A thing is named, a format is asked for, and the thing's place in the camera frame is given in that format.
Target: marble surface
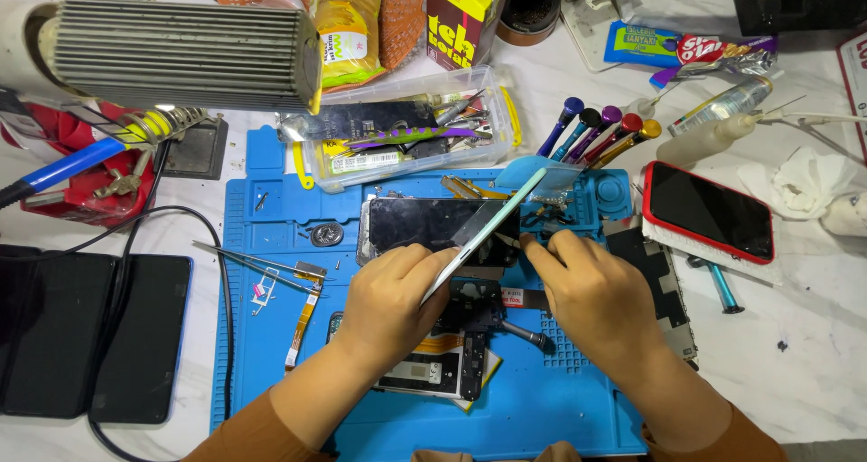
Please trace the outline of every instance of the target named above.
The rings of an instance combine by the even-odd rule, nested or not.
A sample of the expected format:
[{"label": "marble surface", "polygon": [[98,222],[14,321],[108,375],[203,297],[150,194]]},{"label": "marble surface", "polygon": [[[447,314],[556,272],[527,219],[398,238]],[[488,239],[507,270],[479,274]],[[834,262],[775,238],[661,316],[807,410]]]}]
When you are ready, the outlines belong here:
[{"label": "marble surface", "polygon": [[[206,0],[168,0],[206,2]],[[728,23],[736,31],[731,0],[644,0],[638,17],[682,24]],[[793,110],[848,113],[837,58],[838,34],[786,36],[779,66],[786,77],[775,84],[767,109],[807,94]],[[562,27],[536,47],[509,47],[497,40],[490,63],[513,95],[525,145],[508,158],[532,154],[545,139],[562,108],[578,96],[596,108],[626,105],[652,97],[647,82],[652,70],[621,66],[591,74]],[[418,54],[387,79],[406,79],[442,71]],[[721,77],[689,80],[658,105],[656,118],[667,125],[710,96],[727,89]],[[157,205],[184,204],[201,211],[222,231],[224,183],[244,176],[245,131],[269,124],[272,114],[224,112],[230,124],[222,179],[165,179]],[[858,167],[851,189],[867,188],[860,144],[852,124],[828,124],[810,135],[785,124],[761,126],[731,149],[699,163],[696,171],[741,188],[734,169],[748,162],[775,168],[799,146],[820,154],[843,153]],[[659,140],[667,139],[666,135]],[[614,167],[637,178],[655,157],[659,143],[649,142],[618,158]],[[25,151],[0,146],[0,182],[12,182],[40,163]],[[0,211],[0,243],[44,248],[77,245],[99,230],[17,209]],[[213,257],[190,246],[208,241],[195,219],[168,214],[148,220],[133,250],[177,254],[195,260],[172,416],[158,426],[109,427],[108,436],[134,455],[154,460],[177,459],[207,436],[211,397],[214,334],[219,308],[219,273]],[[124,236],[106,239],[92,252],[120,254]],[[780,442],[867,438],[867,240],[833,237],[816,223],[784,223],[777,244],[786,283],[772,288],[727,273],[746,312],[721,314],[721,305],[706,270],[687,267],[676,257],[676,270],[699,346],[700,373],[738,405],[759,427]],[[785,352],[777,343],[788,344]],[[0,416],[0,461],[116,460],[89,433],[86,421]]]}]

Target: white cloth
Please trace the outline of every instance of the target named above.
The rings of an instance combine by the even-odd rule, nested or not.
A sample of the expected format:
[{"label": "white cloth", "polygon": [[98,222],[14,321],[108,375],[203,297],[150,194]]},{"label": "white cloth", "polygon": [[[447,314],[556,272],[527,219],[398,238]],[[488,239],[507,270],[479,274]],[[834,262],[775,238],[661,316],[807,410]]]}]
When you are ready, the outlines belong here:
[{"label": "white cloth", "polygon": [[738,178],[750,194],[764,201],[786,220],[812,220],[841,194],[856,170],[840,155],[819,156],[801,147],[776,172],[762,164],[738,168]]}]

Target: brown sleeve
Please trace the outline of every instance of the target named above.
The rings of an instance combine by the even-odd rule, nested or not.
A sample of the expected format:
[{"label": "brown sleeve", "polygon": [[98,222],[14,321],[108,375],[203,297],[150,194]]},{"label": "brown sleeve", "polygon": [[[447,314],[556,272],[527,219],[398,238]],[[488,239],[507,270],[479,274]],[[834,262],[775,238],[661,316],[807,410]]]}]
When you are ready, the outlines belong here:
[{"label": "brown sleeve", "polygon": [[214,430],[181,462],[327,462],[277,418],[266,391]]},{"label": "brown sleeve", "polygon": [[690,453],[675,453],[656,445],[647,426],[642,429],[655,462],[788,462],[783,449],[762,432],[736,406],[732,405],[732,423],[713,445]]}]

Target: blue screwdriver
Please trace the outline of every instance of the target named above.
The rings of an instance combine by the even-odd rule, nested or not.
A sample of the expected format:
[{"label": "blue screwdriver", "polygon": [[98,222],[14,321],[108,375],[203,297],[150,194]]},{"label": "blue screwdriver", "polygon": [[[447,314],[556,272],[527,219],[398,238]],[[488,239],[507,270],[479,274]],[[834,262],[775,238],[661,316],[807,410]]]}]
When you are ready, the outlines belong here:
[{"label": "blue screwdriver", "polygon": [[554,145],[557,144],[560,135],[563,135],[563,131],[566,130],[566,127],[568,127],[569,124],[572,123],[572,120],[575,119],[575,116],[577,116],[578,113],[581,113],[583,109],[583,101],[575,97],[567,98],[566,101],[563,102],[563,111],[560,112],[560,117],[557,119],[557,124],[554,124],[554,130],[550,131],[548,139],[545,140],[545,143],[542,144],[542,147],[539,147],[536,155],[548,157],[550,155],[550,152],[554,150]]},{"label": "blue screwdriver", "polygon": [[575,127],[575,131],[572,132],[572,135],[569,135],[569,138],[563,142],[557,152],[554,152],[554,155],[551,156],[551,160],[555,162],[560,162],[566,157],[566,152],[569,152],[569,147],[571,147],[578,138],[584,134],[587,129],[594,129],[601,124],[601,115],[599,112],[592,108],[585,108],[578,113],[578,126]]}]

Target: clear plastic container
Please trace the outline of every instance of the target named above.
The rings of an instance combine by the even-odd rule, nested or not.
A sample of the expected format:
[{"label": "clear plastic container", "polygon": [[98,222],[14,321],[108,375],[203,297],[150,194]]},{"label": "clear plastic container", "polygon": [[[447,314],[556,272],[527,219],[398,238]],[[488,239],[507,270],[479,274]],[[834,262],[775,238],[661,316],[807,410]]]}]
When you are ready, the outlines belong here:
[{"label": "clear plastic container", "polygon": [[509,151],[512,145],[520,144],[520,126],[517,114],[508,93],[497,84],[489,65],[452,70],[441,74],[406,79],[390,83],[373,84],[349,91],[340,91],[322,96],[322,104],[370,103],[404,98],[419,93],[451,94],[462,91],[485,89],[480,98],[491,112],[488,122],[493,132],[493,142],[475,149],[464,149],[439,156],[424,157],[396,163],[381,168],[334,174],[328,165],[328,156],[323,141],[302,143],[304,160],[312,168],[313,180],[326,193],[340,193],[347,186],[377,181],[386,177],[401,176],[430,168],[491,167]]}]

